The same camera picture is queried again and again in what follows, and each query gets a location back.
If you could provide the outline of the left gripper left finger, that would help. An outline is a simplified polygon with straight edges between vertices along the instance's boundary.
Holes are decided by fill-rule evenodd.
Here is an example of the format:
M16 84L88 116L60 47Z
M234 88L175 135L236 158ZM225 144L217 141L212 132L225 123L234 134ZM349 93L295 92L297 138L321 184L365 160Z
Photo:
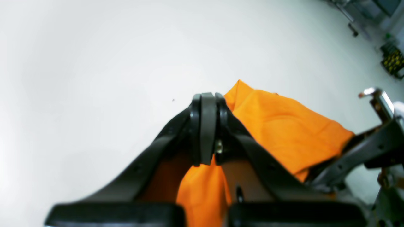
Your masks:
M92 195L57 204L45 227L184 227L176 204L191 166L210 164L210 94L184 109L114 180Z

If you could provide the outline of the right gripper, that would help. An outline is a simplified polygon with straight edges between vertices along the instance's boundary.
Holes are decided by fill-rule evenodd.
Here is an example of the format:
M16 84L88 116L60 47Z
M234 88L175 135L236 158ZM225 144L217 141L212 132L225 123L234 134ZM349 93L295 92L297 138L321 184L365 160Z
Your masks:
M395 108L387 93L368 88L358 95L370 96L370 104L381 125L349 140L338 159L326 161L313 169L305 184L318 192L334 195L337 200L357 205L368 227L403 226L403 111ZM372 204L355 197L345 184L356 167L380 168L380 189Z

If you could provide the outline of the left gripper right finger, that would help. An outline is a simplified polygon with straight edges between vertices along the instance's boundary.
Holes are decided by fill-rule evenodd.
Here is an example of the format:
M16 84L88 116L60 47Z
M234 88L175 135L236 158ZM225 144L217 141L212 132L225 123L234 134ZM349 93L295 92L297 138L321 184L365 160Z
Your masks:
M231 197L224 227L365 227L361 209L306 187L266 151L216 93L216 165Z

